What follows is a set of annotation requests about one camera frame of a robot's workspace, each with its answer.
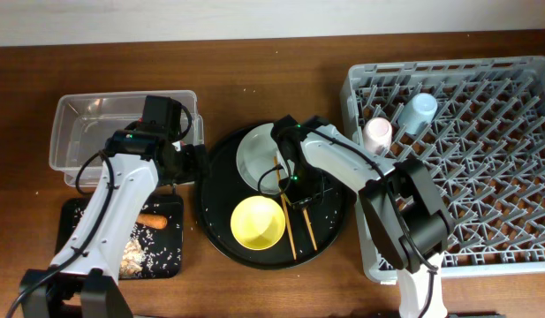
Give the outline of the wooden chopstick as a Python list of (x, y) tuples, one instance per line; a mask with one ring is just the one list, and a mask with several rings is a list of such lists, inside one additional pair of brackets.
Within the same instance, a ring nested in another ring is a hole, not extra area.
[[(280, 191), (282, 191), (283, 189), (280, 186), (280, 180), (281, 180), (280, 169), (282, 168), (282, 165), (278, 162), (276, 156), (274, 156), (273, 159), (274, 159), (274, 164), (277, 167), (277, 169), (276, 169), (277, 185), (278, 185), (278, 188), (280, 189)], [(284, 197), (283, 194), (280, 194), (280, 200), (281, 200), (282, 208), (283, 208), (283, 211), (284, 211), (285, 225), (286, 225), (286, 230), (288, 232), (288, 238), (289, 238), (289, 242), (290, 242), (290, 246), (291, 246), (292, 257), (293, 257), (293, 260), (296, 261), (297, 260), (297, 253), (296, 253), (296, 249), (295, 249), (295, 245), (294, 245), (294, 241), (293, 241), (293, 236), (292, 236), (292, 231), (291, 231), (291, 222), (290, 222), (290, 217), (289, 217), (289, 213), (288, 213), (288, 209), (287, 209), (287, 203), (286, 203), (286, 200), (285, 200), (285, 197)]]
[(312, 224), (311, 224), (311, 221), (310, 221), (310, 218), (309, 218), (307, 208), (303, 208), (302, 213), (303, 213), (304, 219), (306, 221), (307, 231), (308, 231), (309, 237), (311, 239), (313, 248), (314, 248), (315, 251), (317, 251), (318, 248), (317, 248), (317, 244), (316, 244), (316, 241), (315, 241), (314, 231), (313, 231), (313, 227), (312, 227)]

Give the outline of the grey round plate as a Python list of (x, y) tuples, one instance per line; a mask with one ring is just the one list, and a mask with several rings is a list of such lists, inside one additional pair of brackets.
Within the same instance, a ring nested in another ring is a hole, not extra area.
[(238, 173), (257, 194), (272, 196), (287, 184), (289, 193), (296, 189), (295, 163), (286, 162), (271, 138), (272, 123), (257, 125), (241, 139), (236, 153)]

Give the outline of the yellow plastic bowl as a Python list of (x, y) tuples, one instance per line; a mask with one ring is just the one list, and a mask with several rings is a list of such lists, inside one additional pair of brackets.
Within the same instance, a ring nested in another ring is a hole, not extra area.
[(285, 216), (280, 205), (264, 196), (242, 200), (232, 211), (230, 227), (235, 240), (254, 251), (274, 246), (284, 235)]

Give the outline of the pink plastic cup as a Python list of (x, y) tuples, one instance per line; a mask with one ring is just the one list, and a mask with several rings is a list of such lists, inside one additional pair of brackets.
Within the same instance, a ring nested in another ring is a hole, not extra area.
[(362, 131), (364, 147), (367, 151), (380, 155), (388, 150), (392, 139), (392, 126), (383, 117), (373, 117), (367, 121)]

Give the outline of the orange carrot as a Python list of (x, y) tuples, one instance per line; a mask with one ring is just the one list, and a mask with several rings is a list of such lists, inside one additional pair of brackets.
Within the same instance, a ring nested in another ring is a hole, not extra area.
[(167, 226), (168, 220), (165, 216), (139, 214), (136, 223), (153, 229), (163, 230)]

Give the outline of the light blue plastic cup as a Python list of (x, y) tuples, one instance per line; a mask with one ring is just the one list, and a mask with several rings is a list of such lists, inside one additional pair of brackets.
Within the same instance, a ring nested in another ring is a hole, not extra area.
[(437, 100), (427, 93), (416, 94), (397, 118), (400, 127), (411, 135), (419, 134), (433, 120), (438, 109)]

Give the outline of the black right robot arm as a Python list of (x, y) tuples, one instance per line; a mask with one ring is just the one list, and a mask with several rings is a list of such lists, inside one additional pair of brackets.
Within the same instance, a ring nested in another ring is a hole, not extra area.
[(424, 162), (372, 154), (321, 117), (283, 117), (270, 136), (288, 174), (280, 194), (293, 207), (316, 203), (325, 177), (355, 193), (378, 252), (397, 272), (400, 316), (447, 316), (441, 264), (455, 222)]

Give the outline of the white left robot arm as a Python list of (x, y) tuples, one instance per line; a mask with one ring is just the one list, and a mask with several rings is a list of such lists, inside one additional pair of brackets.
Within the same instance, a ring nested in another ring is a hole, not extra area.
[(30, 269), (7, 314), (72, 314), (66, 300), (79, 295), (81, 317), (130, 317), (118, 287), (120, 263), (138, 216), (160, 186), (196, 181), (210, 173), (204, 146), (184, 144), (181, 125), (191, 112), (181, 102), (149, 95), (142, 116), (117, 130), (96, 153), (102, 174), (77, 227), (45, 270)]

